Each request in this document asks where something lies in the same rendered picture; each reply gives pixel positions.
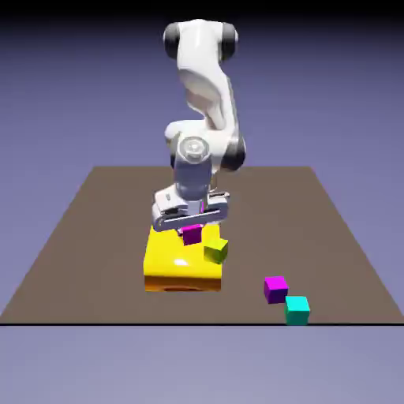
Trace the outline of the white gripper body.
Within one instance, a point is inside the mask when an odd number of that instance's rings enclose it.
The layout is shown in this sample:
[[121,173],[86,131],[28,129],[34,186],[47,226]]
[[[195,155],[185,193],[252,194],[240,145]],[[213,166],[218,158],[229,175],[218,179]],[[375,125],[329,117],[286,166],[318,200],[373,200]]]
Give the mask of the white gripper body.
[[168,201],[166,204],[155,202],[151,208],[152,225],[155,231],[175,230],[196,224],[207,224],[224,220],[228,213],[226,200],[217,200],[208,205],[203,212],[189,213],[189,209],[195,209],[199,204],[191,204],[187,201]]

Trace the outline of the small magenta cube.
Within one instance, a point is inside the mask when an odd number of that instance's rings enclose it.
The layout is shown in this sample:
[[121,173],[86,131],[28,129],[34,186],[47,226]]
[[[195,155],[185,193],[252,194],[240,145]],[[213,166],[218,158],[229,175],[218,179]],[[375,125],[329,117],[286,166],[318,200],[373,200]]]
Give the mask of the small magenta cube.
[[283,304],[288,291],[289,287],[283,276],[264,278],[264,296],[268,304]]
[[199,244],[202,241],[202,229],[200,224],[182,227],[181,234],[183,245]]

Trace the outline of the small olive green cube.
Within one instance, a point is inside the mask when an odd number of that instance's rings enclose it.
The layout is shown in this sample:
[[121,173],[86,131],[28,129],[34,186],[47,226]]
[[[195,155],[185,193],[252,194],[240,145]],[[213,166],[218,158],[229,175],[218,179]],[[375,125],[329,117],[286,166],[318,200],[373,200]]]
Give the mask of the small olive green cube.
[[204,244],[204,258],[215,264],[221,264],[227,257],[228,240],[210,238]]

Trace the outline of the small cyan cube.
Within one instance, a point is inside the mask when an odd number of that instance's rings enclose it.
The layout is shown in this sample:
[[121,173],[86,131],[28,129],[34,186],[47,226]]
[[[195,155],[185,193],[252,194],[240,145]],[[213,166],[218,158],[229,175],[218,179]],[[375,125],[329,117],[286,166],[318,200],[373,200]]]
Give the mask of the small cyan cube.
[[310,307],[305,296],[286,296],[285,321],[289,326],[305,326],[309,322]]

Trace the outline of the large yellow box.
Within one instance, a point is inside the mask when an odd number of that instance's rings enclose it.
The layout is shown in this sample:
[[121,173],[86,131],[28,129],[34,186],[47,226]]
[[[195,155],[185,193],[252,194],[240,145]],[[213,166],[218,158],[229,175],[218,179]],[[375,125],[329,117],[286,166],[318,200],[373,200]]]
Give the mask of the large yellow box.
[[220,238],[220,226],[203,226],[199,244],[183,245],[176,230],[156,232],[150,229],[144,255],[144,285],[147,292],[219,291],[223,263],[204,258],[204,244]]

